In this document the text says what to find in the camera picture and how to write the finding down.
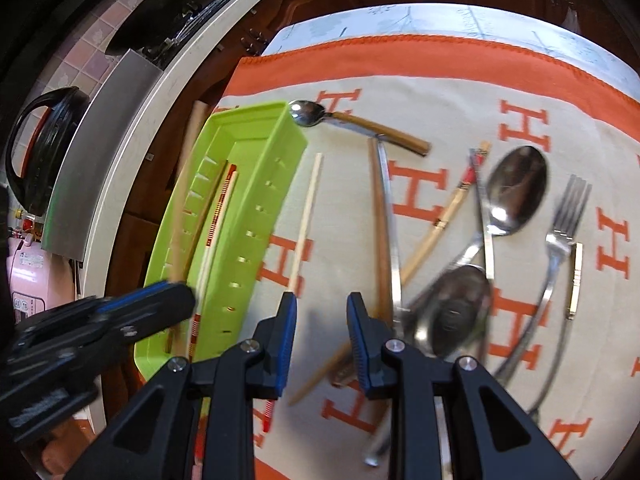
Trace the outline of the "steel splash panel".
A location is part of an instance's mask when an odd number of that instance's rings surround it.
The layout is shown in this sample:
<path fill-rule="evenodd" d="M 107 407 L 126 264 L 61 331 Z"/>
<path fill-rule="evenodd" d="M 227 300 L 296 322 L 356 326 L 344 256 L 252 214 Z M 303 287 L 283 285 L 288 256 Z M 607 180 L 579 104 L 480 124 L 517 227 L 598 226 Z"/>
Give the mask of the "steel splash panel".
<path fill-rule="evenodd" d="M 44 217 L 42 248 L 82 260 L 102 186 L 160 69 L 129 50 L 91 100 L 70 141 Z"/>

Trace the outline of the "steel soup ladle spoon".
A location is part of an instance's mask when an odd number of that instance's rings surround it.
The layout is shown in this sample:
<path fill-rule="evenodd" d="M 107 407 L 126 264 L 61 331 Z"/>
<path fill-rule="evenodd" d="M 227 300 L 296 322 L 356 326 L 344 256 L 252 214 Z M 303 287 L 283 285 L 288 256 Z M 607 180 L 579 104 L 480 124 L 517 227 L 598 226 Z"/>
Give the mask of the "steel soup ladle spoon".
<path fill-rule="evenodd" d="M 464 264 L 444 272 L 402 315 L 400 339 L 426 356 L 453 361 L 480 339 L 492 299 L 485 270 Z"/>

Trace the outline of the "green plastic utensil tray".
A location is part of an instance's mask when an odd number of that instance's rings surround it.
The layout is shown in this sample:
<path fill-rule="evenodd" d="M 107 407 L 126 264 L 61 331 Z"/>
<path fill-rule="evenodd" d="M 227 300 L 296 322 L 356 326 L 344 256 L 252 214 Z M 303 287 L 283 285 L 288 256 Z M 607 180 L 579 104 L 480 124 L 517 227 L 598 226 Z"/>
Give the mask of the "green plastic utensil tray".
<path fill-rule="evenodd" d="M 145 281 L 171 274 L 181 252 L 186 282 L 196 282 L 207 232 L 230 164 L 238 167 L 230 203 L 217 240 L 192 361 L 219 356 L 235 344 L 253 296 L 270 236 L 307 147 L 283 101 L 225 110 L 208 118 L 188 164 L 178 177 L 186 187 L 171 196 L 157 232 Z M 190 322 L 163 330 L 134 347 L 134 362 L 151 378 L 171 356 L 188 356 Z"/>

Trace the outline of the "black rice cooker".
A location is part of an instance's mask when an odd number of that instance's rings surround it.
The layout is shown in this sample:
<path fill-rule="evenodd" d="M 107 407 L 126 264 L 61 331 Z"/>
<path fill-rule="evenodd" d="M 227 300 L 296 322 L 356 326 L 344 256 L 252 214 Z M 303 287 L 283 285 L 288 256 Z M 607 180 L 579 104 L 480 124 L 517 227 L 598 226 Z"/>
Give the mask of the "black rice cooker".
<path fill-rule="evenodd" d="M 6 177 L 17 201 L 30 214 L 42 217 L 46 213 L 63 159 L 88 104 L 89 97 L 78 87 L 63 87 L 33 99 L 17 116 L 6 148 Z M 27 145 L 22 173 L 17 174 L 12 148 L 23 122 L 37 108 L 44 108 L 44 112 Z"/>

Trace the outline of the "red gold tipped chopstick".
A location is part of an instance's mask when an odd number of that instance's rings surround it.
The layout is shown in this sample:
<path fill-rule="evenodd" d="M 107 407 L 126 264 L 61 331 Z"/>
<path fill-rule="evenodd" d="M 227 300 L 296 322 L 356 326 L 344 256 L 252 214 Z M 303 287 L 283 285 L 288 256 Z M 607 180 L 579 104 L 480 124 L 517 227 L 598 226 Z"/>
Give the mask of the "red gold tipped chopstick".
<path fill-rule="evenodd" d="M 436 244 L 442 237 L 442 234 L 446 231 L 447 226 L 450 225 L 450 222 L 463 204 L 465 197 L 468 196 L 470 189 L 475 183 L 475 179 L 476 177 L 473 165 L 469 164 L 469 166 L 466 167 L 465 173 L 457 187 L 454 189 L 448 204 L 444 207 L 442 212 L 436 216 L 431 231 L 426 234 L 426 237 L 424 237 L 423 240 L 420 241 L 418 247 L 402 266 L 400 271 L 402 286 L 410 283 L 412 278 L 416 275 L 416 272 L 418 272 L 420 267 L 423 266 L 427 257 L 431 255 Z"/>

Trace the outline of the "large steel tablespoon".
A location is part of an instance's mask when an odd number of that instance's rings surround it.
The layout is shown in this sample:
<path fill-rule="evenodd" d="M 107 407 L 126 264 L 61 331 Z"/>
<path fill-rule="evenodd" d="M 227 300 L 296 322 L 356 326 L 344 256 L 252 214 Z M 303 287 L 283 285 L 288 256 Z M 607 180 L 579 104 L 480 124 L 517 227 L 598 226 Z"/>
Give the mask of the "large steel tablespoon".
<path fill-rule="evenodd" d="M 492 236 L 518 232 L 540 206 L 547 189 L 548 164 L 538 148 L 523 145 L 514 148 L 498 162 L 485 183 L 489 202 Z M 483 249 L 482 222 L 470 244 L 448 266 L 465 266 Z"/>

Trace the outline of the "floral table cover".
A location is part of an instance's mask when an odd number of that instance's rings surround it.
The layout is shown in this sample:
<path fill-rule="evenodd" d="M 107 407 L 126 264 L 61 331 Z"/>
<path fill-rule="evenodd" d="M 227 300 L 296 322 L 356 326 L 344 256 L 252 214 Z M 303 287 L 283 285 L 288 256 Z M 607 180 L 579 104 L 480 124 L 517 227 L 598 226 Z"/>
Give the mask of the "floral table cover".
<path fill-rule="evenodd" d="M 556 58 L 639 99 L 639 74 L 609 50 L 561 26 L 513 12 L 455 3 L 399 3 L 337 12 L 277 32 L 265 55 L 365 36 L 479 39 Z"/>

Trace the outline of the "gold-handled small spoon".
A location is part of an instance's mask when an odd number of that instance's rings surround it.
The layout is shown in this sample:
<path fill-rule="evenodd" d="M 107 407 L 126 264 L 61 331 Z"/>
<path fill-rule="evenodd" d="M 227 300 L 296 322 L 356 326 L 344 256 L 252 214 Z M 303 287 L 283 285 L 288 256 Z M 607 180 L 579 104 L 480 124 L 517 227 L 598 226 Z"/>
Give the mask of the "gold-handled small spoon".
<path fill-rule="evenodd" d="M 567 289 L 564 316 L 562 319 L 558 343 L 556 344 L 551 367 L 547 373 L 546 379 L 544 380 L 544 384 L 542 385 L 540 393 L 538 394 L 533 406 L 528 411 L 529 417 L 537 425 L 540 424 L 540 411 L 542 404 L 544 404 L 544 401 L 547 399 L 555 378 L 558 376 L 568 340 L 570 339 L 573 322 L 578 311 L 580 289 L 582 288 L 582 268 L 584 267 L 584 244 L 582 244 L 582 242 L 576 242 L 573 245 L 570 262 L 572 263 L 573 269 L 570 274 L 570 284 Z"/>

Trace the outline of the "wooden-handled small spoon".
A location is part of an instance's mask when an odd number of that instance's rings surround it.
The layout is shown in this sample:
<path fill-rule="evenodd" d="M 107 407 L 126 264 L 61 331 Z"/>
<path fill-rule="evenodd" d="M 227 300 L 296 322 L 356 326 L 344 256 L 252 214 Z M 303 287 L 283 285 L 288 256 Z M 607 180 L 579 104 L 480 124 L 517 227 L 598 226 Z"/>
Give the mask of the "wooden-handled small spoon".
<path fill-rule="evenodd" d="M 342 112 L 328 112 L 321 104 L 308 100 L 294 100 L 288 103 L 288 111 L 297 125 L 302 127 L 313 127 L 326 120 L 334 122 L 344 122 L 347 125 L 356 126 L 372 136 L 378 136 L 391 144 L 400 146 L 405 150 L 426 156 L 431 151 L 431 143 L 404 133 L 395 128 L 372 122 L 358 116 L 349 115 Z"/>

